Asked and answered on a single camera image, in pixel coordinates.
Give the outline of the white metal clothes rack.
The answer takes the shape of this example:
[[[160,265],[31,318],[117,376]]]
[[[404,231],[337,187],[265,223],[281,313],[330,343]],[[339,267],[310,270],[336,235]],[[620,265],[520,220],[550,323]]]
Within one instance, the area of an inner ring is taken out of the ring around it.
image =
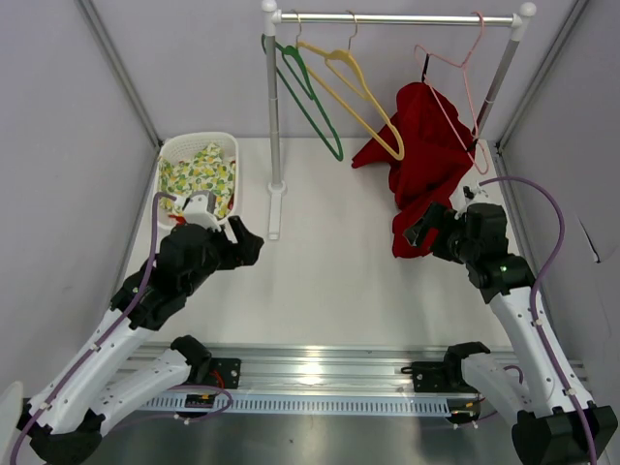
[[[454,66],[458,69],[462,70],[463,81],[466,89],[466,94],[468,98],[468,103],[470,104],[470,110],[473,113],[473,101],[471,98],[471,92],[469,89],[469,81],[467,75],[467,65],[469,63],[469,59],[471,58],[471,54],[476,48],[476,45],[480,41],[482,37],[482,33],[485,27],[509,27],[511,29],[511,37],[508,41],[508,44],[505,48],[503,56],[500,60],[498,68],[495,72],[493,80],[489,86],[487,94],[483,100],[479,113],[476,115],[476,119],[474,120],[474,126],[472,129],[472,134],[474,136],[474,140],[476,143],[481,139],[481,130],[484,127],[486,120],[492,110],[495,99],[499,93],[502,83],[504,82],[505,76],[508,72],[508,69],[511,65],[513,57],[518,49],[520,42],[525,35],[529,23],[532,18],[536,15],[537,7],[533,2],[525,2],[523,3],[517,14],[512,15],[504,15],[504,16],[483,16],[480,13],[473,13],[471,15],[379,15],[379,14],[362,14],[356,15],[353,12],[346,12],[345,14],[336,14],[336,13],[302,13],[299,14],[297,12],[288,12],[284,13],[281,9],[278,8],[276,1],[262,1],[262,12],[263,12],[263,35],[264,35],[264,53],[266,58],[266,77],[267,77],[267,97],[268,97],[268,120],[269,120],[269,140],[270,140],[270,156],[271,156],[271,181],[267,184],[267,189],[270,194],[270,206],[269,206],[269,217],[268,217],[268,231],[267,236],[270,240],[278,240],[281,234],[281,217],[282,217],[282,201],[287,192],[287,184],[282,175],[282,160],[280,153],[280,125],[279,125],[279,102],[278,102],[278,70],[277,70],[277,57],[276,51],[278,48],[278,43],[276,40],[276,26],[283,23],[293,23],[296,22],[299,28],[299,34],[302,31],[303,23],[351,23],[355,25],[356,32],[353,36],[349,38],[348,49],[347,51],[343,49],[336,49],[333,52],[325,52],[324,50],[320,50],[314,46],[306,46],[308,50],[312,51],[315,54],[318,54],[325,58],[327,65],[330,66],[330,61],[341,61],[345,65],[347,65],[356,76],[357,80],[361,85],[361,90],[363,92],[359,93],[356,87],[352,87],[349,85],[350,83],[346,79],[341,79],[345,82],[351,89],[353,89],[357,94],[359,94],[362,100],[368,101],[372,104],[375,110],[382,116],[384,122],[390,127],[390,130],[395,135],[397,142],[399,143],[399,152],[395,152],[391,148],[388,148],[388,145],[384,143],[383,139],[379,138],[378,133],[371,129],[371,127],[355,112],[353,111],[348,104],[346,104],[336,93],[332,91],[332,89],[323,85],[324,89],[330,93],[332,97],[334,97],[341,106],[346,109],[351,116],[353,116],[356,121],[361,124],[370,136],[374,140],[377,140],[384,148],[387,149],[387,152],[390,155],[393,155],[397,160],[401,160],[401,155],[404,155],[404,145],[402,143],[402,138],[399,133],[396,131],[395,127],[389,123],[389,118],[383,108],[380,106],[378,101],[375,99],[373,94],[370,92],[366,82],[364,80],[363,73],[355,61],[354,57],[351,55],[351,41],[353,37],[356,36],[358,31],[358,26],[360,24],[388,24],[388,25],[434,25],[434,26],[479,26],[480,33],[479,36],[472,47],[471,51],[467,55],[467,59],[463,61],[460,65],[454,64],[446,60],[445,58],[440,57],[437,54],[426,52],[426,62],[430,59],[430,57],[436,57],[438,59],[443,60],[446,63],[449,63],[451,66]]]

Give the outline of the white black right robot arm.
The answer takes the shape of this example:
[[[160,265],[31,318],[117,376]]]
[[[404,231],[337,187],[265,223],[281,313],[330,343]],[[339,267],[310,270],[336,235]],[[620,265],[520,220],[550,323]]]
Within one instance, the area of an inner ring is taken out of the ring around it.
[[[618,427],[609,406],[599,406],[575,375],[549,321],[537,308],[534,275],[509,250],[502,206],[472,203],[458,213],[431,203],[404,236],[433,256],[463,265],[509,336],[519,378],[510,375],[481,342],[447,348],[441,363],[415,362],[407,371],[417,391],[472,388],[489,400],[511,428],[524,464],[594,464]]]

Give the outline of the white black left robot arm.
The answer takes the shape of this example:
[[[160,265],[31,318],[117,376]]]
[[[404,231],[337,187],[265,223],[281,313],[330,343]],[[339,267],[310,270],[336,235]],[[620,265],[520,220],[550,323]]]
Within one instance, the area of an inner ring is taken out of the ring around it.
[[[175,338],[151,366],[117,383],[112,377],[212,274],[258,261],[264,240],[237,216],[229,225],[225,232],[186,223],[151,239],[148,258],[125,279],[87,342],[45,389],[24,401],[12,463],[27,442],[46,464],[81,464],[151,398],[212,380],[212,354],[191,335]]]

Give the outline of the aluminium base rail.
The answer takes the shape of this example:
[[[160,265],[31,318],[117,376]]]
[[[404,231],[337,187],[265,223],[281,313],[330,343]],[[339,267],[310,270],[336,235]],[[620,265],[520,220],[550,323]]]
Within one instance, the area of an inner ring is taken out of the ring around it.
[[[252,346],[208,343],[215,357],[241,360],[235,393],[281,395],[413,395],[400,369],[413,361],[439,361],[445,346]]]

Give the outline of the yellow hanger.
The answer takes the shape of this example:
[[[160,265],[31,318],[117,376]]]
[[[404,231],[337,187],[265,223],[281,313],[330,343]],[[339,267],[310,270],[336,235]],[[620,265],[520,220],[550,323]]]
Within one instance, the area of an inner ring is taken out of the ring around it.
[[[351,45],[353,38],[358,33],[358,21],[357,16],[349,11],[349,14],[355,25],[355,33],[348,39],[347,49],[334,49],[332,51],[325,51],[317,46],[313,46],[307,42],[301,41],[299,38],[295,38],[295,47],[308,50],[309,52],[320,56],[324,59],[325,66],[337,76],[341,82],[343,82],[350,90],[356,93],[360,99],[369,103],[375,111],[381,116],[387,128],[391,131],[396,141],[396,148],[392,148],[391,145],[379,135],[349,104],[335,91],[333,90],[316,72],[309,66],[306,67],[309,76],[315,80],[333,99],[335,99],[339,105],[345,109],[376,141],[387,154],[396,161],[402,161],[405,156],[405,146],[399,131],[391,123],[390,117],[384,111],[383,107],[377,101],[375,96],[370,91],[365,81],[362,69],[359,67],[357,61],[351,54]],[[356,84],[351,83],[342,73],[340,73],[333,65],[333,62],[340,62],[344,64],[353,74],[356,79]]]

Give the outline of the red garment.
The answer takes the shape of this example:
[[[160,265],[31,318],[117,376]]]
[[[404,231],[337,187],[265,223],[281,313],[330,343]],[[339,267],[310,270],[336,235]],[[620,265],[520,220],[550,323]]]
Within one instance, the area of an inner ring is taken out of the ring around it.
[[[395,160],[374,139],[356,154],[352,167],[389,165],[388,187],[399,212],[392,220],[392,254],[412,259],[429,253],[430,241],[413,247],[404,236],[433,202],[451,207],[450,196],[473,166],[473,137],[456,107],[428,85],[412,82],[396,94],[397,112],[390,123],[401,136],[405,156]]]

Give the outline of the green hanger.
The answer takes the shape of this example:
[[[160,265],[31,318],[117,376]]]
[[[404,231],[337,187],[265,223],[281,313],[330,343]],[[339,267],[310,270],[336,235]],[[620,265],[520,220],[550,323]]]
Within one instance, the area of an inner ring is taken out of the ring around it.
[[[316,124],[314,119],[311,117],[309,112],[306,110],[306,108],[304,107],[302,102],[299,100],[299,98],[295,94],[293,88],[288,83],[288,81],[286,80],[286,77],[283,75],[283,73],[277,67],[275,67],[273,70],[270,70],[268,68],[268,70],[267,70],[267,77],[268,78],[273,78],[274,76],[278,76],[280,78],[280,80],[285,85],[286,89],[288,90],[289,94],[293,97],[297,107],[300,109],[302,114],[305,116],[306,120],[309,122],[309,124],[311,125],[311,127],[313,128],[315,133],[319,136],[319,138],[325,144],[325,146],[328,148],[328,150],[331,152],[333,157],[337,161],[342,162],[343,158],[344,158],[344,151],[343,151],[343,148],[342,148],[341,140],[340,140],[340,138],[339,138],[335,128],[331,124],[331,122],[330,122],[330,120],[328,118],[328,115],[327,115],[326,111],[324,110],[324,108],[323,108],[323,106],[322,106],[322,104],[321,104],[317,94],[315,93],[315,91],[313,89],[312,81],[311,81],[311,78],[310,78],[310,75],[309,75],[310,69],[304,63],[304,61],[303,61],[303,59],[301,57],[301,54],[300,54],[300,52],[298,51],[298,49],[296,47],[291,46],[291,45],[281,46],[277,42],[274,43],[274,46],[275,46],[275,49],[280,52],[281,58],[282,58],[282,62],[289,69],[289,72],[291,73],[291,75],[293,76],[295,81],[297,82],[299,88],[306,95],[307,99],[310,102],[313,102],[314,105],[316,106],[316,108],[317,108],[318,112],[320,113],[321,117],[323,118],[326,126],[328,127],[328,129],[331,132],[334,144],[331,144],[329,142],[329,139],[320,130],[320,128],[318,127],[318,125]]]

